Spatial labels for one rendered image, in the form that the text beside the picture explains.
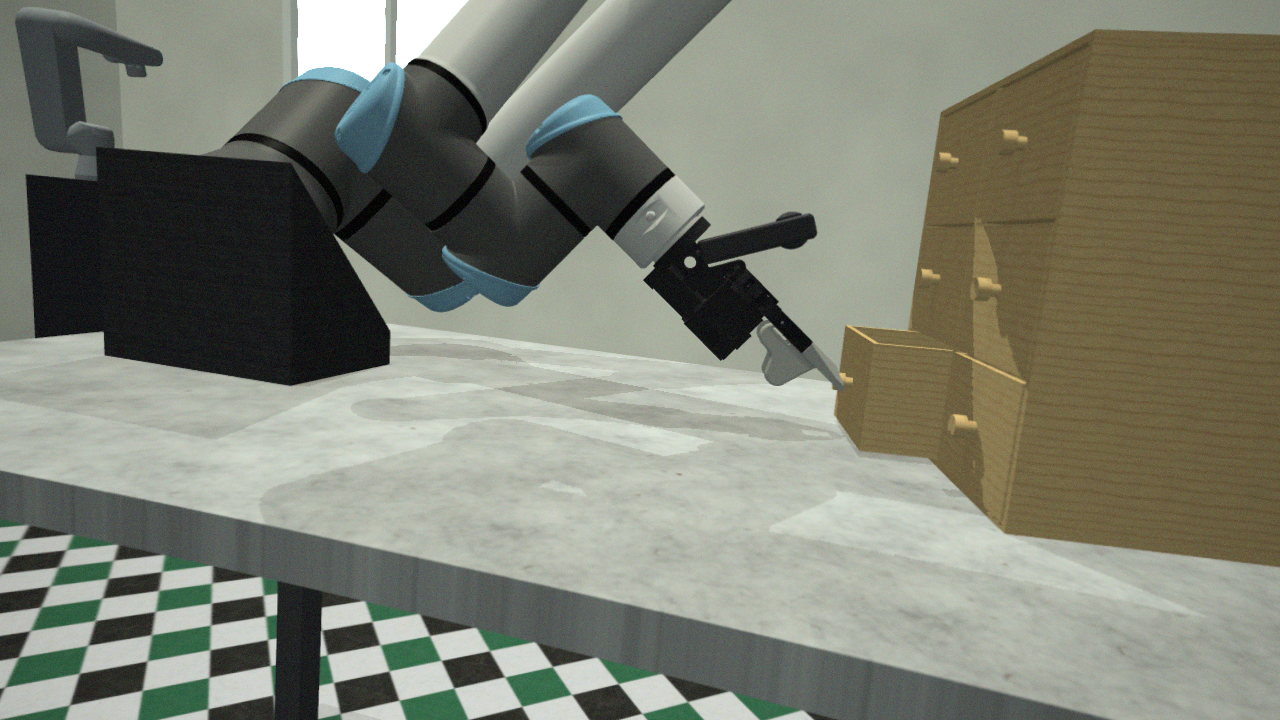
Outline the tan wooden drawer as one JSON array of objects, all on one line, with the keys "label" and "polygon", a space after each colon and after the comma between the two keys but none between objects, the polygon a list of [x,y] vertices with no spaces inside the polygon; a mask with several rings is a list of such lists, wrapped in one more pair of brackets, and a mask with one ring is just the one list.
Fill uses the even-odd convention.
[{"label": "tan wooden drawer", "polygon": [[954,354],[938,462],[998,521],[1004,521],[1025,386],[1019,375]]},{"label": "tan wooden drawer", "polygon": [[1052,234],[1053,223],[977,225],[957,343],[1028,372]]},{"label": "tan wooden drawer", "polygon": [[995,94],[941,120],[927,219],[975,217]]},{"label": "tan wooden drawer", "polygon": [[925,228],[916,274],[911,323],[954,341],[972,231],[973,225]]},{"label": "tan wooden drawer", "polygon": [[1087,50],[998,91],[978,215],[1059,208]]},{"label": "tan wooden drawer", "polygon": [[859,451],[937,459],[952,357],[916,331],[845,325],[835,416]]}]

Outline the brown wooden chest of drawers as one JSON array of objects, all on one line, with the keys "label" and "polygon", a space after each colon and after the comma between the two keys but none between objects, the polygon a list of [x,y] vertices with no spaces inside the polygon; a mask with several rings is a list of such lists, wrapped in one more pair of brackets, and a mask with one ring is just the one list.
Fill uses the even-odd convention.
[{"label": "brown wooden chest of drawers", "polygon": [[[1059,208],[978,215],[998,91],[1088,47]],[[1280,568],[1280,35],[1093,29],[995,94],[954,340],[1027,379],[1004,534]],[[934,158],[940,140],[940,127]],[[957,343],[977,225],[1053,223],[1028,372]],[[916,274],[922,258],[922,243]]]}]

